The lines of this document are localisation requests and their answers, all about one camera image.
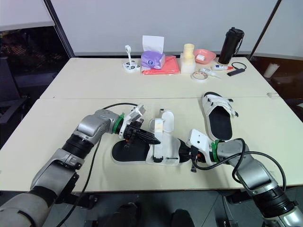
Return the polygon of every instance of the white slipper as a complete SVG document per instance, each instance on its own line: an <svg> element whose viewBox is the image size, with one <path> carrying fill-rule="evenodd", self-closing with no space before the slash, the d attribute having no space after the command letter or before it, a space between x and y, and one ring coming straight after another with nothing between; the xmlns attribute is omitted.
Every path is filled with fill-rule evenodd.
<svg viewBox="0 0 303 227"><path fill-rule="evenodd" d="M230 103L215 92L206 92L202 98L208 136L213 140L230 140L232 138L231 116L238 117Z"/></svg>

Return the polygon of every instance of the black bottle cap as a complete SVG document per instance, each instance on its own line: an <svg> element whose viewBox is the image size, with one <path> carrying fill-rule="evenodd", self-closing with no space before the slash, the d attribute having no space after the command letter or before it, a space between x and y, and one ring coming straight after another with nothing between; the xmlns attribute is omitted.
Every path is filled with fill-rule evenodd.
<svg viewBox="0 0 303 227"><path fill-rule="evenodd" d="M226 33L226 36L242 38L244 36L244 32L240 29L232 27L231 29L228 30L228 32Z"/></svg>

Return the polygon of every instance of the metal arm segment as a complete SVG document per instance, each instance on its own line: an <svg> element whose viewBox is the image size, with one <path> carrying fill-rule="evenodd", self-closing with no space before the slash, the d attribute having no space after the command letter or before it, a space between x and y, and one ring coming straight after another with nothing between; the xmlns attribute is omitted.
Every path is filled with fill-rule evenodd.
<svg viewBox="0 0 303 227"><path fill-rule="evenodd" d="M138 105L126 116L127 122L118 114L104 109L86 116L65 145L57 149L36 174L31 190L0 207L0 226L42 226L56 200L72 192L79 178L76 169L81 168L84 158L102 135L107 132L123 136L127 125L141 117L144 111L143 105Z"/></svg>
<svg viewBox="0 0 303 227"><path fill-rule="evenodd" d="M241 140L218 143L217 156L220 160L241 152ZM229 164L235 167L239 158L229 160ZM260 209L267 226L303 227L303 214L261 162L250 154L245 155L236 175Z"/></svg>

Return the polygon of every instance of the purple tissue box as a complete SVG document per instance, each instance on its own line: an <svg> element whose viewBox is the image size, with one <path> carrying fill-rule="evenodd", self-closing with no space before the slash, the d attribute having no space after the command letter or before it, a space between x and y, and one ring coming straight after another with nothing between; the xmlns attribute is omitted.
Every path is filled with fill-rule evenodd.
<svg viewBox="0 0 303 227"><path fill-rule="evenodd" d="M141 65L160 70L165 63L165 54L154 51L144 51L141 55Z"/></svg>

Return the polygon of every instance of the green ring joint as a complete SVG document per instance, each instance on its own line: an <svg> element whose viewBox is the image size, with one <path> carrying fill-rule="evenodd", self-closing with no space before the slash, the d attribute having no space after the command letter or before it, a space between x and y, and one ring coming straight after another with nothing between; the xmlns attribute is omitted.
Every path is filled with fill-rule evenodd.
<svg viewBox="0 0 303 227"><path fill-rule="evenodd" d="M114 124L114 127L113 127L113 130L112 130L112 133L116 133L116 130L117 130L117 127L118 127L118 124L120 123L121 120L124 119L124 113L122 113L118 119L116 120L115 124Z"/></svg>
<svg viewBox="0 0 303 227"><path fill-rule="evenodd" d="M219 162L218 156L217 156L217 148L218 148L218 143L220 140L216 140L214 143L212 143L212 151L213 151L213 157L215 162Z"/></svg>

